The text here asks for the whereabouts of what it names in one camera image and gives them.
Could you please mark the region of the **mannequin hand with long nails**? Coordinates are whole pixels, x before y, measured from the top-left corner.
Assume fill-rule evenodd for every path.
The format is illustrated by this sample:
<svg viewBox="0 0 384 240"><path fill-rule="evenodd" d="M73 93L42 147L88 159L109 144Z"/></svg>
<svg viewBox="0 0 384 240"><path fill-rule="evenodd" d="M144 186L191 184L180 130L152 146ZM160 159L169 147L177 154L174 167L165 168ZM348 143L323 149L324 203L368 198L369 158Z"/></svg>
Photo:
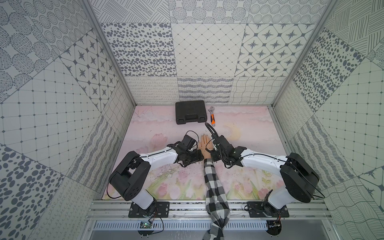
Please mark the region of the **mannequin hand with long nails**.
<svg viewBox="0 0 384 240"><path fill-rule="evenodd" d="M199 150L204 159L211 159L211 151L214 149L214 145L208 135L203 134L199 142Z"/></svg>

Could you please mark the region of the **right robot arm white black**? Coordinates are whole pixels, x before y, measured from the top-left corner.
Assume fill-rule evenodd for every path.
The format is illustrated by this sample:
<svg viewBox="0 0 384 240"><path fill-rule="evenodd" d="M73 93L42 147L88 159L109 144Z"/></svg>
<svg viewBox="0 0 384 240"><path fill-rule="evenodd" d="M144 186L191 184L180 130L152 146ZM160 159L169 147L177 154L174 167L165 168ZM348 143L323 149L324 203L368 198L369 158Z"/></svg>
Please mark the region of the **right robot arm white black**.
<svg viewBox="0 0 384 240"><path fill-rule="evenodd" d="M281 187L266 194L256 213L277 217L287 204L309 203L313 199L320 177L300 155L272 156L245 147L235 148L223 135L212 135L212 138L214 159L221 160L225 166L260 169L283 179Z"/></svg>

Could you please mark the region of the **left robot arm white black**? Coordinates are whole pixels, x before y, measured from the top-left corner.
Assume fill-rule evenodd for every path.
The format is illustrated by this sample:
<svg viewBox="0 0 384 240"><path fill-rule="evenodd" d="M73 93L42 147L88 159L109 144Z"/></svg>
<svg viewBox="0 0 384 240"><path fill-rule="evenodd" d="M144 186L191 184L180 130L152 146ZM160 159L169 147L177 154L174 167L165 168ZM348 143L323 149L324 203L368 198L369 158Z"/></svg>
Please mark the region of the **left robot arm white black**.
<svg viewBox="0 0 384 240"><path fill-rule="evenodd" d="M204 157L197 143L198 140L186 134L182 141L153 153L138 154L131 151L113 170L109 184L125 201L131 201L139 207L139 216L160 216L156 199L143 187L148 173L165 165L179 164L185 168L202 161Z"/></svg>

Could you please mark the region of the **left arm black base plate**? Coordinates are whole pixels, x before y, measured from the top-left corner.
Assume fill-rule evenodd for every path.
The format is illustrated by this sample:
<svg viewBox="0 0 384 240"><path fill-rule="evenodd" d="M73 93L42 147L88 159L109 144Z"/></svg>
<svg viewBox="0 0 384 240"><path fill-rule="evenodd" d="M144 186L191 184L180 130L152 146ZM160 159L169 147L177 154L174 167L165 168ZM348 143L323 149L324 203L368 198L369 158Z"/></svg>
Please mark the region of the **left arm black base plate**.
<svg viewBox="0 0 384 240"><path fill-rule="evenodd" d="M147 209L142 209L136 203L130 206L129 218L167 218L170 211L170 202L154 201Z"/></svg>

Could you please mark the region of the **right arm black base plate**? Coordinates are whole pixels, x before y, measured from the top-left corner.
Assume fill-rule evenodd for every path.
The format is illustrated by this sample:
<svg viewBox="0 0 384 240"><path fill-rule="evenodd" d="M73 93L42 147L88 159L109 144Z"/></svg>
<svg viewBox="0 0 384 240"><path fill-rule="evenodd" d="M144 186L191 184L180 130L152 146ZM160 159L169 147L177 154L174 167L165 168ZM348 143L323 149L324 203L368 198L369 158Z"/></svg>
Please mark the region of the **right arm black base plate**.
<svg viewBox="0 0 384 240"><path fill-rule="evenodd" d="M286 206L275 209L268 203L264 204L264 202L247 202L244 210L249 213L251 218L288 218L290 216Z"/></svg>

